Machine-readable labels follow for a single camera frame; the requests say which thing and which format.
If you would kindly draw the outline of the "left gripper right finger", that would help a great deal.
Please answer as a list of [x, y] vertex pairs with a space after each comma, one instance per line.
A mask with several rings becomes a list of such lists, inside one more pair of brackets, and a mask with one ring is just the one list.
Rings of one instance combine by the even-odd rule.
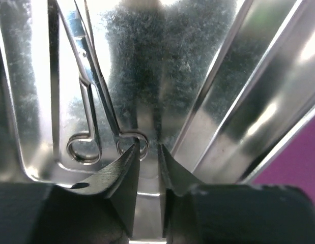
[[160, 144], [167, 243], [315, 243], [315, 207], [285, 185], [211, 185]]

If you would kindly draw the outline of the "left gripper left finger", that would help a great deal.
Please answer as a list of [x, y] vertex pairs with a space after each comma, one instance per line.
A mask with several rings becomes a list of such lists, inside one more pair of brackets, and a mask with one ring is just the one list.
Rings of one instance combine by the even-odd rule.
[[120, 173], [94, 195], [79, 190], [103, 184], [97, 173], [71, 190], [49, 184], [0, 182], [0, 243], [127, 243], [132, 235], [139, 145], [112, 163]]

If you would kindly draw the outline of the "purple cloth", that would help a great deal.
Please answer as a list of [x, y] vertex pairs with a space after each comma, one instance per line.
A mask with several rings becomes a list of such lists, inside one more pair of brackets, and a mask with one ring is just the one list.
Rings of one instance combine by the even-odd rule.
[[297, 186], [315, 205], [315, 118], [253, 182]]

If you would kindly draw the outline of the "steel instrument tray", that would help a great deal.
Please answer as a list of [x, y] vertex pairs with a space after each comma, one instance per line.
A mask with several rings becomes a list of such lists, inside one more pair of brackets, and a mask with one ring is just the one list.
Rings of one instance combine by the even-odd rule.
[[127, 243], [167, 243], [160, 144], [253, 185], [314, 117], [315, 1], [0, 1], [0, 182], [94, 195], [138, 144]]

